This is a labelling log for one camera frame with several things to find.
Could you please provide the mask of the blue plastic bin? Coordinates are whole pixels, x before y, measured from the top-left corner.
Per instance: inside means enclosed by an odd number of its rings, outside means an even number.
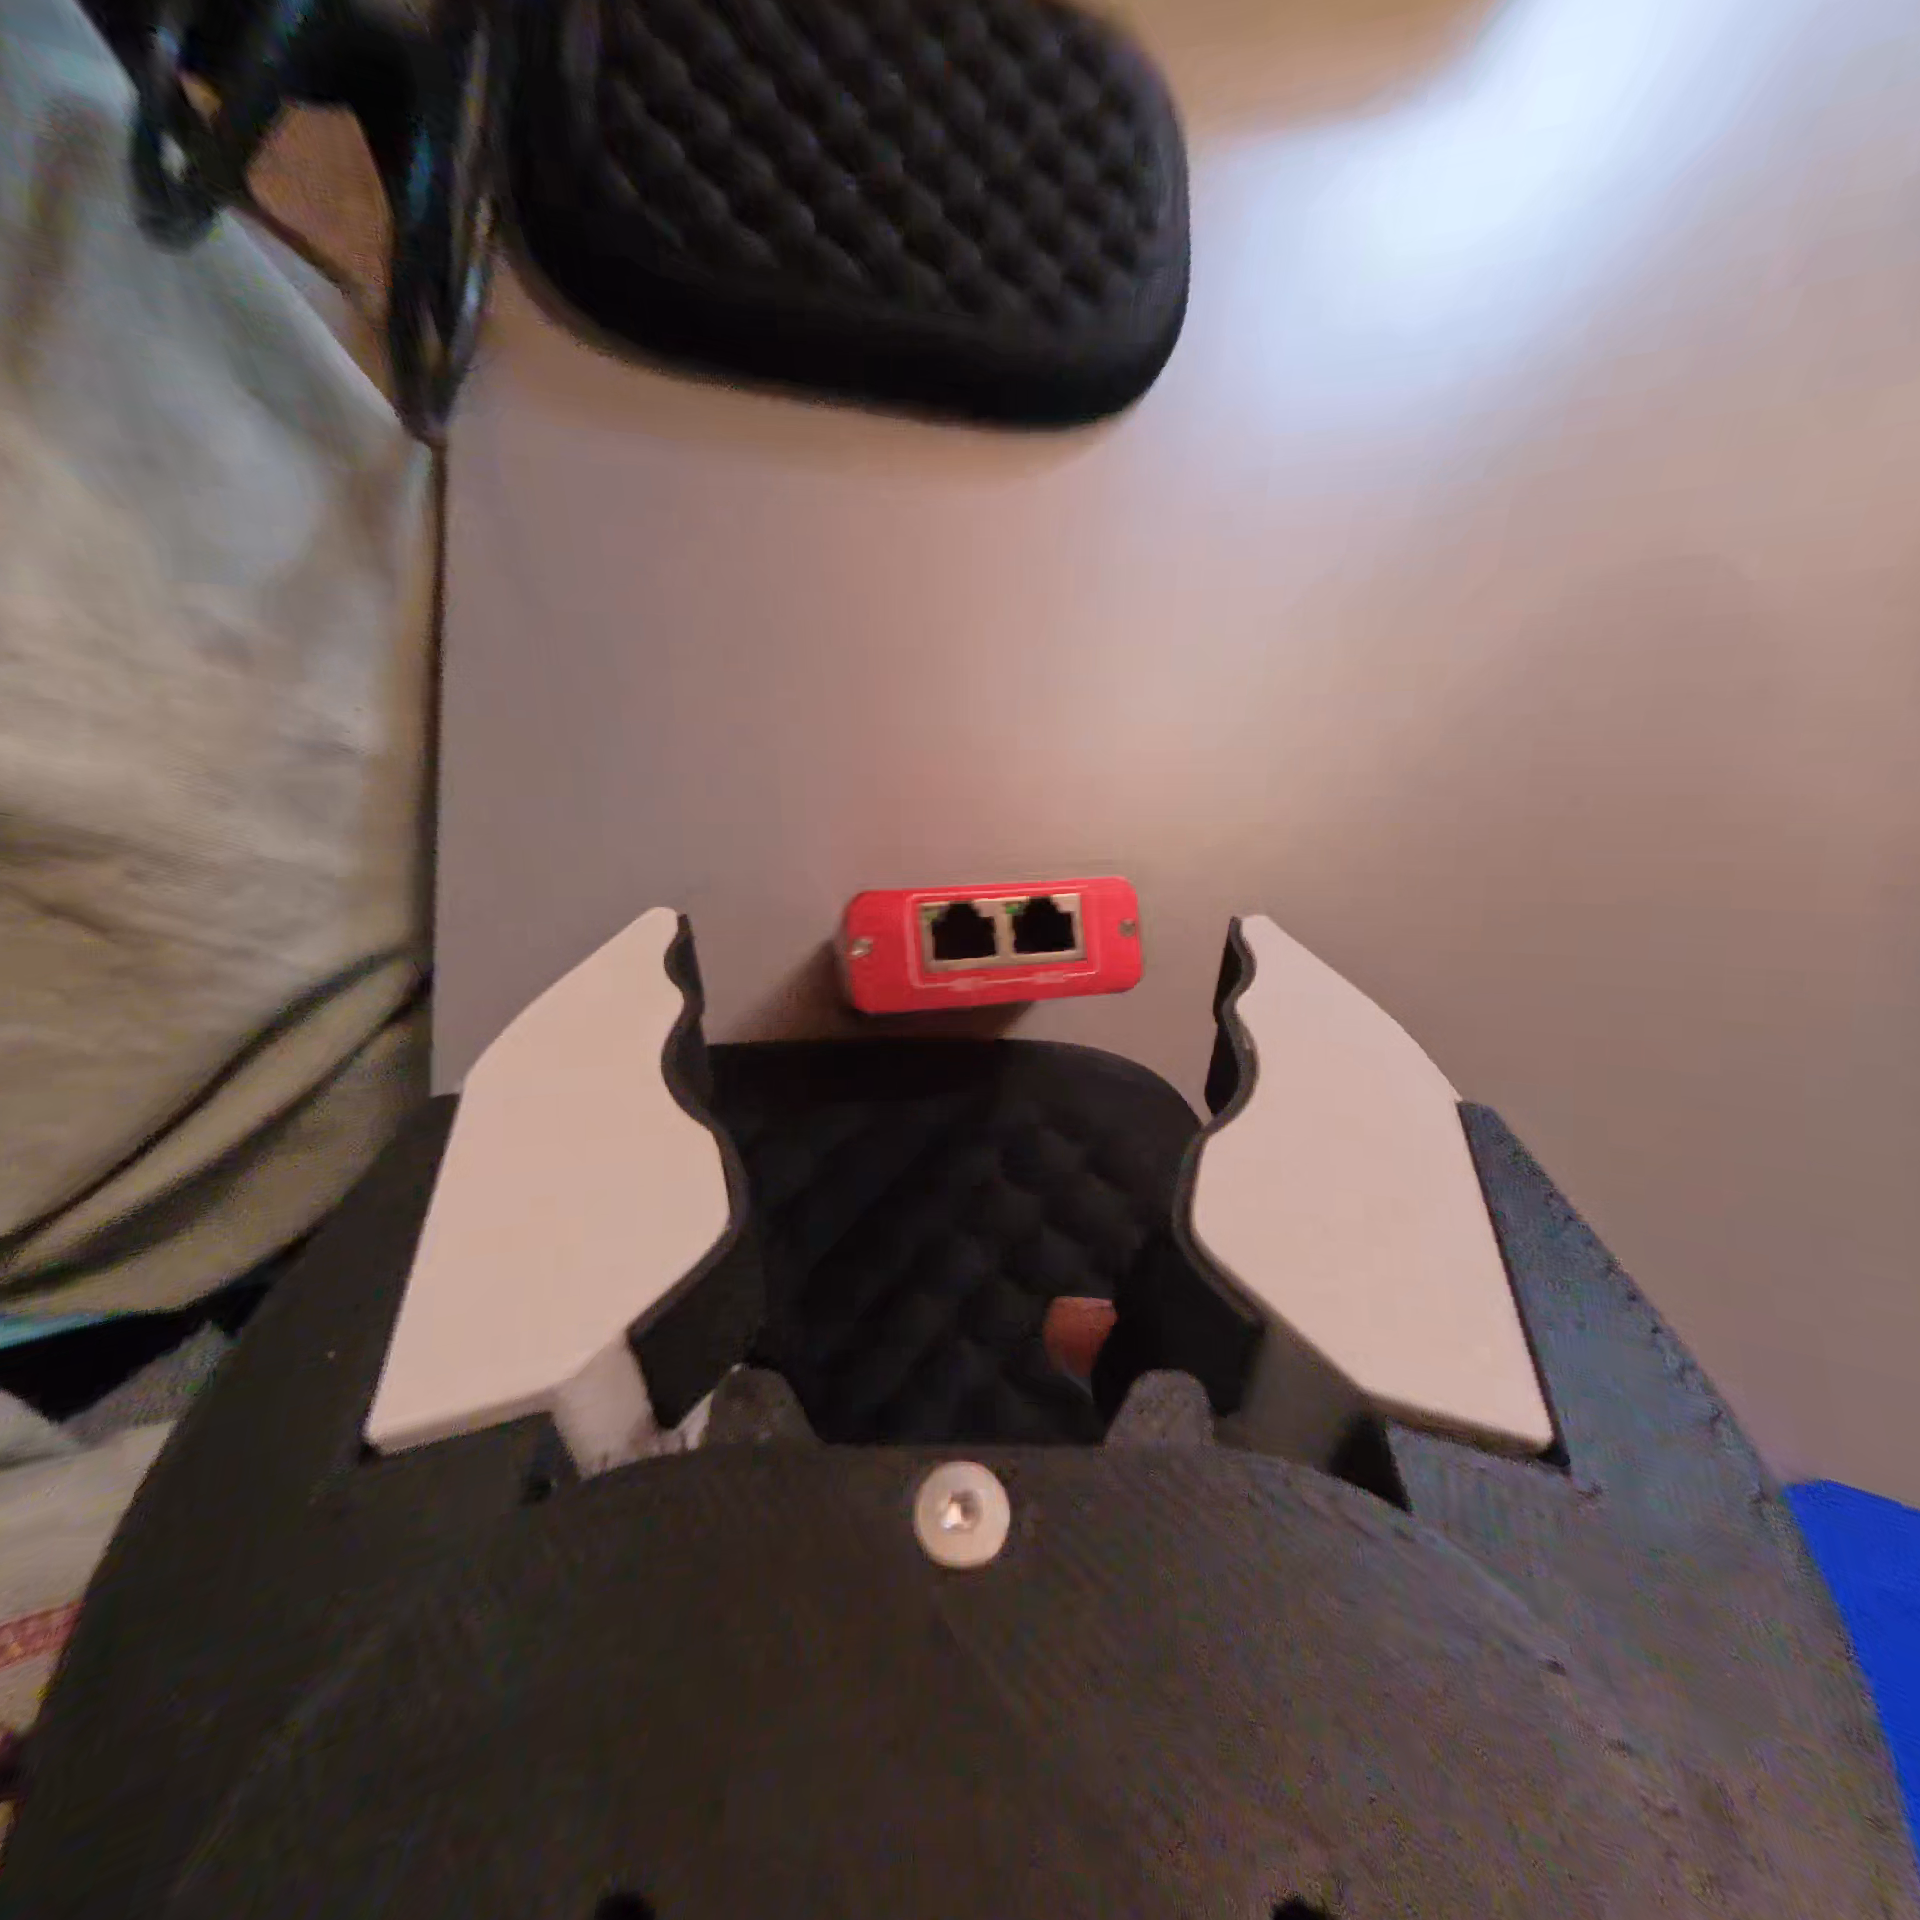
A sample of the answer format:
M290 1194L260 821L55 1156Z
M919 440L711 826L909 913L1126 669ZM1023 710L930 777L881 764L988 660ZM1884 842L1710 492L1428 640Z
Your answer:
M1846 1626L1917 1832L1917 1510L1817 1478L1785 1489L1788 1507Z

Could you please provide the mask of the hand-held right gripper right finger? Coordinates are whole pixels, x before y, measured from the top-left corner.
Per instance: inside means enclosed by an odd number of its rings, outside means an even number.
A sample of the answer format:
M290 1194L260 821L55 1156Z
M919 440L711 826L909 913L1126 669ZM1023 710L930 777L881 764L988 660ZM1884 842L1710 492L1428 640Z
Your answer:
M1324 1472L1366 1427L1550 1456L1458 1092L1269 916L1230 923L1206 1105L1169 1212L1188 1283L1167 1354L1223 1438Z

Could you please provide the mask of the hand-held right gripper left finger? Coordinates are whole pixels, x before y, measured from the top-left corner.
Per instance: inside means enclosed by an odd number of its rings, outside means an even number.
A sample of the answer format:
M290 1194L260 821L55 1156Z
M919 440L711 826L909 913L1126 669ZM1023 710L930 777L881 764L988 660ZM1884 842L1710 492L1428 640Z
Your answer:
M750 1209L711 1116L690 926L650 908L468 1069L368 1444L546 1418L573 1464L678 1452L761 1317Z

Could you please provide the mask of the red network switch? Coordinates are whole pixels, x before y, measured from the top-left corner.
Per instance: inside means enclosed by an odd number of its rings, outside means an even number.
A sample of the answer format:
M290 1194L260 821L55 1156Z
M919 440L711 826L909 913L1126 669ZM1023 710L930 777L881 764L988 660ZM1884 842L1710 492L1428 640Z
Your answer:
M866 1018L932 1018L1132 992L1135 886L1116 876L873 890L848 901L837 964Z

